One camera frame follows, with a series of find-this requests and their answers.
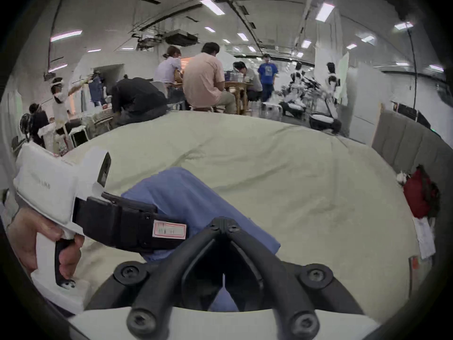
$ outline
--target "pink shirt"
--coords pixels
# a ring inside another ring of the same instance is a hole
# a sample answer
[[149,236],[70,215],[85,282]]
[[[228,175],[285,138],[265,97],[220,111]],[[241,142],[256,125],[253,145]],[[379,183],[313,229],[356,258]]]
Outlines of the pink shirt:
[[187,102],[193,107],[215,106],[222,94],[214,82],[224,82],[220,60],[211,54],[200,53],[191,58],[184,70],[183,89]]

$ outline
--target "white paper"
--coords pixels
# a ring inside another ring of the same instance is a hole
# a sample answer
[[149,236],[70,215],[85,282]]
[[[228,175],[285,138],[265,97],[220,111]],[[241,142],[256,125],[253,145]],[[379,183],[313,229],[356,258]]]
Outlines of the white paper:
[[417,240],[419,241],[422,259],[431,257],[436,252],[436,247],[434,246],[433,232],[429,227],[427,217],[423,217],[422,219],[412,218],[412,221],[417,232]]

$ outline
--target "label sticker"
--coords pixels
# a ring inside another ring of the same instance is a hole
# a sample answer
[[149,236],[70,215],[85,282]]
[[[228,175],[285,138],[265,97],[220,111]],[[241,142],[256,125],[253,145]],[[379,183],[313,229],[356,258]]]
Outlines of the label sticker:
[[186,239],[187,225],[155,220],[153,224],[153,237]]

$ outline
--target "gray headboard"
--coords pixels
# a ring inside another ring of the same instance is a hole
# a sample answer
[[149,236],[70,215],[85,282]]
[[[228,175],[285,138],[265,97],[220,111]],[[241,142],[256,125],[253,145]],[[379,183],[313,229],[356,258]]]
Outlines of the gray headboard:
[[438,185],[441,200],[435,227],[436,260],[444,260],[453,247],[453,149],[430,129],[389,110],[381,113],[371,147],[397,173],[414,172],[422,164]]

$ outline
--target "hand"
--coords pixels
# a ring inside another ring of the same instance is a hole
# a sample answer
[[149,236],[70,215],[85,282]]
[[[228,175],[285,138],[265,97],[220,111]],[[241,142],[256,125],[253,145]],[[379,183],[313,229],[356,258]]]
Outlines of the hand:
[[[20,262],[29,273],[38,268],[36,263],[36,234],[41,233],[52,241],[58,241],[63,230],[51,220],[30,208],[21,208],[8,227],[8,238]],[[80,260],[80,248],[85,238],[76,234],[74,243],[60,252],[60,273],[70,279]]]

